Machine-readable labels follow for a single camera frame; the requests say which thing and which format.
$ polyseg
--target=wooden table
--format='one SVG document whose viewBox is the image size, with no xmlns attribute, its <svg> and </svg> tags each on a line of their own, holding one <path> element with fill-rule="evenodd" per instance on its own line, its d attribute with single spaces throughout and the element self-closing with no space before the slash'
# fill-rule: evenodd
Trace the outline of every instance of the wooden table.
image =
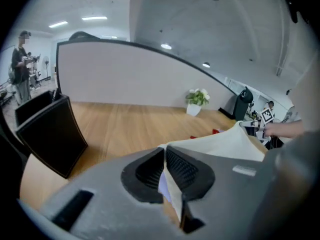
<svg viewBox="0 0 320 240">
<path fill-rule="evenodd" d="M 191 135 L 208 136 L 212 129 L 228 130 L 236 122 L 215 110 L 202 110 L 193 117 L 186 114 L 185 108 L 176 107 L 73 102 L 72 109 L 88 148 L 69 179 L 57 175 L 30 155 L 20 198 L 36 210 L 55 191 L 91 166 L 160 144 L 186 140 Z M 267 149 L 256 138 L 250 136 L 250 140 L 266 153 Z"/>
</svg>

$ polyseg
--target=black slot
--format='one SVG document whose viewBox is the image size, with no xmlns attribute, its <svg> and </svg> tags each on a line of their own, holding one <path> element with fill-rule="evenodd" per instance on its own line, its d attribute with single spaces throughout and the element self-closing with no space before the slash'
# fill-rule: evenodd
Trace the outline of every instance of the black slot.
<svg viewBox="0 0 320 240">
<path fill-rule="evenodd" d="M 201 219 L 193 217 L 191 214 L 188 203 L 182 196 L 182 210 L 180 228 L 184 233 L 190 234 L 206 225 Z"/>
<path fill-rule="evenodd" d="M 80 190 L 53 218 L 52 222 L 65 231 L 69 231 L 93 195 L 89 191 Z"/>
</svg>

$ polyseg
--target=black chair backrest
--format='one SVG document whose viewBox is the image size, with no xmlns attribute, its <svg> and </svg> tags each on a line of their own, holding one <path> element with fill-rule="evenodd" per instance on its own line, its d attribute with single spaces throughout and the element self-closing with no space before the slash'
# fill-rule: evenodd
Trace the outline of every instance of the black chair backrest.
<svg viewBox="0 0 320 240">
<path fill-rule="evenodd" d="M 64 178 L 88 146 L 69 97 L 64 95 L 22 123 L 16 135 L 39 160 Z"/>
<path fill-rule="evenodd" d="M 46 91 L 27 101 L 15 110 L 16 125 L 20 126 L 34 114 L 44 109 L 52 102 L 52 92 Z"/>
<path fill-rule="evenodd" d="M 245 118 L 245 114 L 248 109 L 248 106 L 249 104 L 243 102 L 243 100 L 239 95 L 236 99 L 234 111 L 233 111 L 233 116 L 235 117 L 236 121 L 242 121 Z"/>
</svg>

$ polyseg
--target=person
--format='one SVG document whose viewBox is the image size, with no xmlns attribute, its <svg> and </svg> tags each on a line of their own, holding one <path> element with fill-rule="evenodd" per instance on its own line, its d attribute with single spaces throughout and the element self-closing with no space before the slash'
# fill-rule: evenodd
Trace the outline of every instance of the person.
<svg viewBox="0 0 320 240">
<path fill-rule="evenodd" d="M 274 136 L 271 144 L 275 148 L 282 147 L 291 139 L 304 133 L 303 122 L 295 108 L 292 106 L 286 112 L 284 119 L 280 123 L 267 123 L 264 128 L 266 136 Z"/>
<path fill-rule="evenodd" d="M 271 113 L 272 113 L 273 117 L 275 117 L 275 113 L 274 113 L 275 103 L 271 100 L 271 101 L 268 102 L 268 106 L 269 106 L 269 109 L 271 110 Z"/>
<path fill-rule="evenodd" d="M 18 105 L 25 103 L 31 98 L 30 84 L 29 84 L 29 71 L 26 65 L 32 62 L 23 47 L 26 40 L 29 40 L 30 33 L 26 30 L 22 31 L 18 37 L 18 47 L 12 52 L 11 66 L 14 73 L 12 81 L 13 88 L 16 92 L 16 101 Z"/>
</svg>

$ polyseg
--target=white partition wall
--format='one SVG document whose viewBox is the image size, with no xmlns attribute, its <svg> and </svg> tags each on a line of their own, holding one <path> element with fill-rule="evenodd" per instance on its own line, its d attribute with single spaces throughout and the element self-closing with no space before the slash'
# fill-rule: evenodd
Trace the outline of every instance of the white partition wall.
<svg viewBox="0 0 320 240">
<path fill-rule="evenodd" d="M 236 96 L 178 59 L 126 42 L 68 41 L 57 55 L 61 91 L 74 102 L 185 107 L 188 90 L 204 88 L 211 96 L 204 108 L 217 110 Z"/>
</svg>

